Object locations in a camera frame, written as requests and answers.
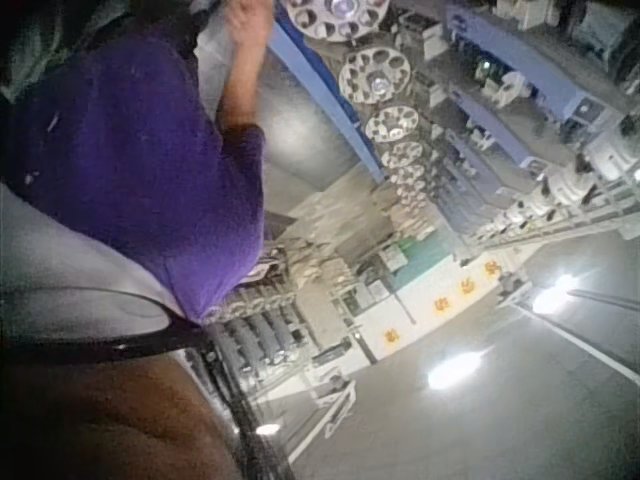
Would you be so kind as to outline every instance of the light fixture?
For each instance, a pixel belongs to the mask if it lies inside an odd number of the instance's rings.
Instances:
[[[556,280],[556,284],[540,292],[533,300],[533,311],[542,315],[558,312],[571,299],[567,292],[578,286],[578,279],[573,275],[565,274]]]
[[[540,314],[556,313],[569,301],[569,295],[558,287],[543,290],[533,301],[533,311]]]
[[[275,435],[280,431],[280,425],[277,423],[265,423],[256,428],[256,433],[265,437]]]
[[[444,390],[471,375],[480,366],[480,353],[463,353],[438,365],[429,373],[429,387]]]
[[[573,275],[564,274],[556,280],[556,288],[564,292],[574,290],[578,286],[578,279]]]

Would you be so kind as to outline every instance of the car part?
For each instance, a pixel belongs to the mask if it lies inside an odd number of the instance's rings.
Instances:
[[[338,75],[340,93],[351,102],[374,104],[390,100],[411,78],[411,66],[399,51],[371,47],[350,53]]]
[[[367,136],[378,143],[395,142],[418,126],[418,112],[409,106],[392,106],[374,114],[365,127]]]

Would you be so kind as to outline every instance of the white wall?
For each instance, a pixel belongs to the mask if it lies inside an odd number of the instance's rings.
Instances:
[[[485,253],[465,269],[449,256],[400,289],[397,299],[389,297],[358,316],[356,324],[361,327],[360,333],[378,359],[387,357],[440,327],[497,288],[499,273],[490,274],[487,264],[495,262],[502,269],[513,271],[537,248]],[[463,292],[461,284],[465,280],[473,284],[472,292]],[[446,299],[450,307],[438,311],[435,303],[439,299]]]
[[[496,288],[498,274],[489,275],[485,269],[487,263],[495,261],[503,269],[514,271],[538,248],[538,246],[526,246],[485,253],[466,269],[460,268],[452,257],[447,257],[399,290],[398,298],[395,296],[386,298],[356,317],[355,323],[360,326],[360,333],[373,354],[381,360],[440,327]],[[467,278],[474,283],[475,288],[473,292],[463,294],[460,283]],[[303,290],[305,290],[304,300],[300,302],[299,298],[298,304],[301,309],[302,304],[305,305],[305,314],[316,329],[316,334],[321,332],[323,339],[327,341],[333,339],[339,341],[346,334],[346,328],[330,303],[328,294],[318,285],[310,285],[309,288],[305,286]],[[448,299],[451,307],[439,313],[436,311],[434,302],[443,297]],[[412,323],[409,315],[413,317],[415,324]],[[391,330],[395,331],[398,338],[390,342],[385,334]],[[316,385],[319,375],[336,366],[342,373],[348,375],[369,365],[368,360],[354,342],[354,348],[344,357],[323,366],[318,371],[309,371],[307,378]],[[306,388],[306,384],[300,377],[295,376],[269,392],[263,400],[285,397],[305,391]]]

